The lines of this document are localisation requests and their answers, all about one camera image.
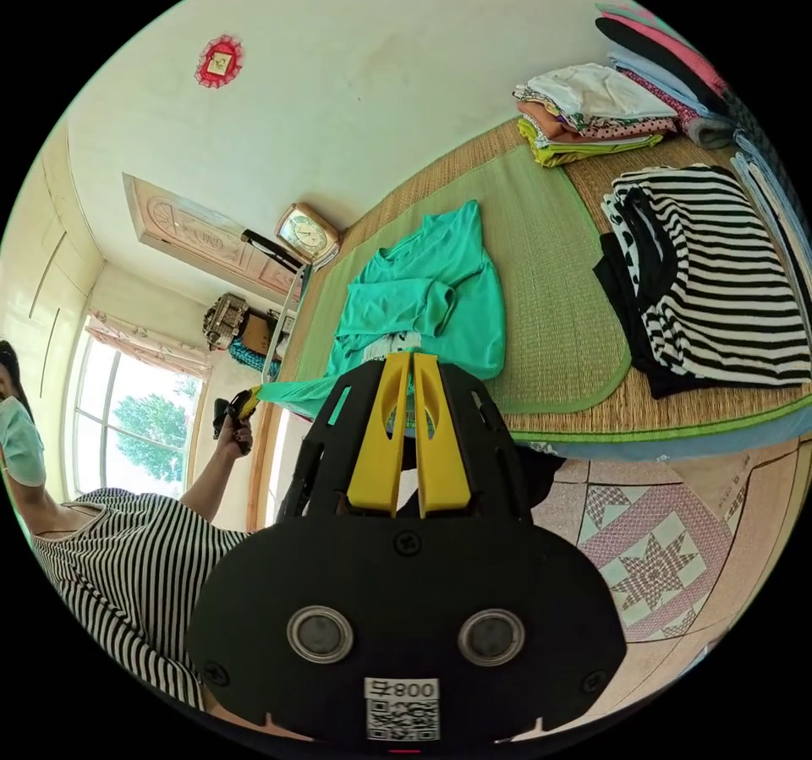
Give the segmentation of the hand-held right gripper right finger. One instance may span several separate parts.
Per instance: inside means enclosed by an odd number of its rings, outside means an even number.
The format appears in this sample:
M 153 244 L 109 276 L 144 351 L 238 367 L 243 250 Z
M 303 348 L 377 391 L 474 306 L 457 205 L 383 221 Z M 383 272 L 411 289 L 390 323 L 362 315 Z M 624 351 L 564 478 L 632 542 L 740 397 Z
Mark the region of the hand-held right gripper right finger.
M 437 359 L 416 353 L 413 382 L 420 515 L 461 513 L 471 494 Z

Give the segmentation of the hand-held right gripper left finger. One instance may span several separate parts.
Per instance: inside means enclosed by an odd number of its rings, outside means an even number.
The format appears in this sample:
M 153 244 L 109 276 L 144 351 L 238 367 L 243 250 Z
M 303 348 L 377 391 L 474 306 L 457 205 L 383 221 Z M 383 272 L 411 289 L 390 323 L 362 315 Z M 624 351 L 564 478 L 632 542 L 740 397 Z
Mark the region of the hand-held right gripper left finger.
M 373 364 L 382 366 L 382 371 L 347 500 L 356 512 L 393 517 L 402 472 L 410 353 L 391 353 Z

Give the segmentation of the person's left hand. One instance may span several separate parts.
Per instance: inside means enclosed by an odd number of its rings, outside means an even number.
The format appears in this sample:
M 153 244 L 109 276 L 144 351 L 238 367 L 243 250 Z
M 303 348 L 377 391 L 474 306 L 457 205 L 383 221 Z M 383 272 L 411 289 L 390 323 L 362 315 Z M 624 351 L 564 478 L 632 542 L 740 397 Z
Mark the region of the person's left hand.
M 215 428 L 218 457 L 238 459 L 248 455 L 253 445 L 253 432 L 249 420 L 236 420 L 226 417 L 218 428 Z

